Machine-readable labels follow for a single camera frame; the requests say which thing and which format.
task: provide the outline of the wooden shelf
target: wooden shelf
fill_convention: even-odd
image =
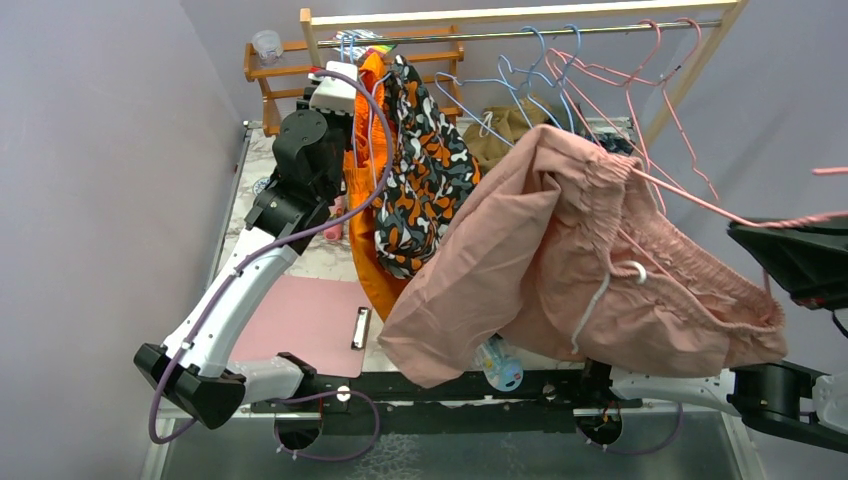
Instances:
[[[446,35],[457,33],[456,26],[446,28],[436,28],[428,30],[411,30],[405,32],[387,33],[386,37],[417,37],[428,35]],[[449,45],[450,49],[438,52],[414,53],[405,55],[406,59],[412,64],[420,64],[427,62],[447,62],[445,71],[456,76],[458,63],[465,59],[465,46],[463,42],[442,42],[443,45]],[[307,51],[308,47],[305,41],[283,42],[283,52],[299,52]],[[388,55],[383,59],[383,63],[390,64],[394,60],[393,55]],[[285,67],[263,67],[259,64],[259,56],[253,48],[253,44],[248,43],[244,48],[244,77],[248,82],[257,82],[259,90],[262,93],[262,126],[266,136],[273,136],[280,133],[280,111],[277,108],[276,101],[283,98],[296,98],[303,94],[302,88],[289,88],[283,90],[272,90],[268,84],[269,78],[287,77],[300,75],[303,78],[312,70],[312,65],[292,65]],[[433,76],[428,75],[422,78],[424,83],[433,83]],[[450,82],[448,87],[451,95],[454,98],[462,101],[459,88],[453,82]],[[462,116],[462,109],[456,106],[443,108],[442,111],[452,121],[456,121],[457,116]]]

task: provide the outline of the black mount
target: black mount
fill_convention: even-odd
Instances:
[[[812,398],[816,379],[825,375],[781,362],[734,368],[736,389],[727,399],[742,423],[758,432],[848,453],[848,435],[820,425],[815,413],[800,420],[801,399]]]
[[[797,228],[746,227],[731,222],[727,234],[789,292],[796,304],[811,310],[848,308],[848,218]]]
[[[165,350],[145,343],[133,357],[133,363],[154,389],[171,361]],[[165,398],[212,430],[226,423],[241,406],[245,378],[229,371],[220,378],[200,377],[198,370],[194,365],[186,369],[178,364],[168,377]]]
[[[300,102],[272,146],[277,166],[245,217],[246,227],[282,238],[323,224],[342,193],[342,164],[350,143],[349,117],[322,115]],[[302,255],[312,236],[292,242]]]

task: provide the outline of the drawstring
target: drawstring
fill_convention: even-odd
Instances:
[[[488,127],[488,128],[485,128],[485,129],[481,128],[480,131],[477,132],[477,135],[479,135],[480,138],[487,137],[489,135],[489,130],[492,129],[492,117],[493,116],[494,116],[494,113],[492,113],[491,110],[483,112],[483,126]]]
[[[624,262],[621,262],[619,265],[631,266],[639,272],[639,278],[636,279],[636,285],[642,285],[643,283],[645,283],[645,280],[648,279],[648,271],[645,270],[645,266],[639,262],[633,260],[626,260]],[[601,282],[600,288],[598,288],[598,291],[595,292],[594,295],[592,295],[592,299],[589,300],[589,306],[586,307],[586,311],[583,312],[583,316],[580,318],[580,323],[577,324],[577,328],[574,330],[574,333],[571,334],[571,346],[574,347],[571,350],[572,354],[576,354],[580,350],[580,347],[577,346],[577,336],[580,335],[580,332],[583,331],[583,327],[585,327],[586,323],[589,322],[589,317],[592,316],[592,312],[595,310],[595,305],[598,303],[598,301],[609,288],[611,277],[612,276],[610,275],[610,273],[606,272],[606,274],[604,275],[604,280]]]

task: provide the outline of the pink mat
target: pink mat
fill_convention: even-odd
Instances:
[[[267,360],[290,352],[318,373],[356,378],[365,349],[351,348],[353,330],[359,307],[370,306],[357,282],[283,275],[259,304],[230,358]]]

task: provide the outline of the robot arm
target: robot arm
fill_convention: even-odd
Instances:
[[[352,101],[353,88],[346,90],[342,82],[332,80],[321,82],[328,86],[319,98],[330,99],[334,105],[343,104],[345,98]],[[282,122],[273,145],[277,167],[245,218],[246,227],[221,273],[162,345],[144,344],[134,358],[148,382],[157,388],[177,356],[163,395],[210,429],[223,425],[245,403],[291,397],[303,377],[297,365],[281,357],[250,363],[230,362],[229,357],[259,303],[312,237],[268,250],[252,258],[243,271],[237,267],[275,240],[325,223],[330,206],[341,194],[342,162],[352,122],[347,115],[325,115],[310,108],[314,107],[310,94],[321,88],[307,89],[297,110]],[[225,282],[230,282],[228,288],[219,294]],[[190,333],[208,308],[206,321],[186,344],[185,339],[192,337]]]
[[[741,417],[767,435],[848,453],[845,373],[825,375],[780,362],[725,369],[708,378],[661,378],[618,368],[606,375],[610,393],[621,400],[654,398],[707,407]],[[814,412],[801,412],[802,398],[813,400]]]

